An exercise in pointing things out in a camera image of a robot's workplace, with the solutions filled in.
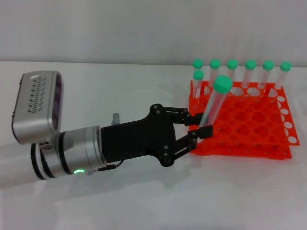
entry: black cylindrical ring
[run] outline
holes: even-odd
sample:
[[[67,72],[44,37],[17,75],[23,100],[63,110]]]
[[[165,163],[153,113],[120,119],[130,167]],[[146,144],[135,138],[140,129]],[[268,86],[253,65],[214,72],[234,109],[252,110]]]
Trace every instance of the black cylindrical ring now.
[[[65,155],[64,155],[64,147],[63,147],[63,141],[64,141],[64,135],[66,132],[62,132],[59,135],[59,159],[61,161],[63,170],[68,174],[68,175],[72,175],[71,171],[68,168],[68,165],[66,163],[65,160]]]

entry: silver cylinder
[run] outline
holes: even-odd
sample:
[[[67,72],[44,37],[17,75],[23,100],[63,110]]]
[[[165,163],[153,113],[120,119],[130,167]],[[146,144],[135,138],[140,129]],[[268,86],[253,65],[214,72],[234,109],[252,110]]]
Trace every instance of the silver cylinder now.
[[[63,137],[63,152],[70,172],[106,167],[101,152],[99,126],[67,131]]]

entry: test tube rack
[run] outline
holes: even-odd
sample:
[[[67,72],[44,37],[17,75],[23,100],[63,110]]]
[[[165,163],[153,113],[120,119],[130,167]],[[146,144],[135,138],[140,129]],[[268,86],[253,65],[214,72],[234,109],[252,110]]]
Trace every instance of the test tube rack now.
[[[251,82],[249,88],[242,89],[241,82],[234,82],[213,124],[213,137],[197,143],[192,153],[276,160],[291,158],[289,147],[298,146],[299,140],[284,90],[273,89],[274,83],[267,83],[263,90],[257,85]],[[208,81],[202,81],[200,97],[193,98],[191,81],[189,111],[192,115],[204,112],[212,90]]]

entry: white surface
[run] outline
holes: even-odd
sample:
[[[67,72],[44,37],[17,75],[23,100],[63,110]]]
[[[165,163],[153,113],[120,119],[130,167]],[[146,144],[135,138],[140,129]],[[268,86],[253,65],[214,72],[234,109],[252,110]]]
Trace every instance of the white surface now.
[[[1,0],[0,60],[306,66],[306,0]]]
[[[0,62],[0,144],[13,143],[11,115],[24,72],[59,70],[62,129],[145,117],[150,105],[187,105],[192,67]],[[209,69],[205,69],[206,78]],[[238,68],[239,78],[244,68]],[[252,79],[257,80],[260,69]],[[163,168],[152,157],[114,171],[65,176],[0,191],[1,230],[302,230],[307,225],[307,69],[293,68],[286,93],[301,146],[273,161],[187,155]],[[277,77],[273,71],[270,80]],[[184,135],[185,128],[178,129]]]

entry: white table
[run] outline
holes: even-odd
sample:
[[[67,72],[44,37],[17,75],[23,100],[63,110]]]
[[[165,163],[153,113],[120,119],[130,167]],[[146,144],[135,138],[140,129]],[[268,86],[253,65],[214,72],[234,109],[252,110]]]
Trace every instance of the white table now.
[[[186,107],[192,67],[0,62],[0,144],[11,133],[25,72],[59,70],[65,95],[61,130],[138,120],[150,105]],[[257,81],[260,68],[255,71]],[[238,68],[242,78],[244,68]],[[276,78],[274,71],[270,81]],[[274,161],[186,155],[169,168],[153,157],[116,170],[77,174],[0,190],[1,230],[300,230],[307,226],[307,68],[285,85],[301,146]],[[177,128],[184,135],[186,128]]]

